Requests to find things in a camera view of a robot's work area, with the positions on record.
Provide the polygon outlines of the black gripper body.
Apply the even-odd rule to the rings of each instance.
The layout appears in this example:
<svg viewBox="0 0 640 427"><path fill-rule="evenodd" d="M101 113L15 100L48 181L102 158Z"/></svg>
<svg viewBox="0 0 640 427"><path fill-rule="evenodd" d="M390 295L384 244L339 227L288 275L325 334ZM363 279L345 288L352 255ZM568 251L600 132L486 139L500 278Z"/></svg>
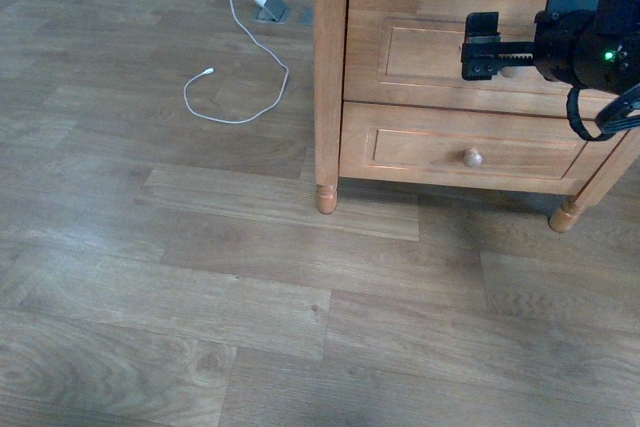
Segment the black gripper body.
<svg viewBox="0 0 640 427"><path fill-rule="evenodd" d="M639 33L604 34L596 13L578 10L555 20L535 17L533 62L547 80L622 94L639 83Z"/></svg>

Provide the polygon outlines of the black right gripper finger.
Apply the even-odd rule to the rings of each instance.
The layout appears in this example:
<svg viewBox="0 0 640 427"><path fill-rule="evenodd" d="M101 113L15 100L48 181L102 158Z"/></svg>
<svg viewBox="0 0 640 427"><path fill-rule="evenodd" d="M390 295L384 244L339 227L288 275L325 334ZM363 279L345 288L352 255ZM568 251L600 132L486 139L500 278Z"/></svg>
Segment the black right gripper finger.
<svg viewBox="0 0 640 427"><path fill-rule="evenodd" d="M498 22L498 12L467 15L461 50L461 77L464 80L491 80L505 68L534 66L534 44L526 41L503 42Z"/></svg>

